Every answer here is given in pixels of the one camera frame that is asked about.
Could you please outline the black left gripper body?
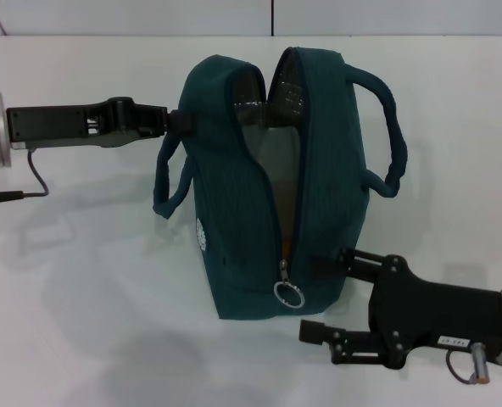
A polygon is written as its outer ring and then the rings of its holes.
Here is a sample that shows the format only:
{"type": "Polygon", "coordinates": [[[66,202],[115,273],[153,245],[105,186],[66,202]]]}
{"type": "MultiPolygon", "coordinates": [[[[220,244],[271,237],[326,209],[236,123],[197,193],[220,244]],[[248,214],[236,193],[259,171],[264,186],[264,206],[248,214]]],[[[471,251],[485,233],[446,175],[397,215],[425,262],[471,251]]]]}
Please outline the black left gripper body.
{"type": "Polygon", "coordinates": [[[26,149],[97,146],[119,148],[158,138],[168,129],[166,107],[129,97],[101,103],[6,110],[9,141],[26,149]]]}

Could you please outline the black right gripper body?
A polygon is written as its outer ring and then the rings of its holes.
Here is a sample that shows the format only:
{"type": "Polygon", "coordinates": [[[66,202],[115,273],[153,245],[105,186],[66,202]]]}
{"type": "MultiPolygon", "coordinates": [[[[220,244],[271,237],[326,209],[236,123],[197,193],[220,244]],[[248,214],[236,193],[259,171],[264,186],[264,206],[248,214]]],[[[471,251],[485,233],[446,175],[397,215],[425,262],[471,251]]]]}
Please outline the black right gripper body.
{"type": "Polygon", "coordinates": [[[382,362],[389,369],[403,368],[415,348],[468,352],[474,343],[482,343],[487,361],[494,363],[502,351],[502,296],[425,281],[405,259],[388,255],[375,274],[369,324],[382,338],[382,362]]]}

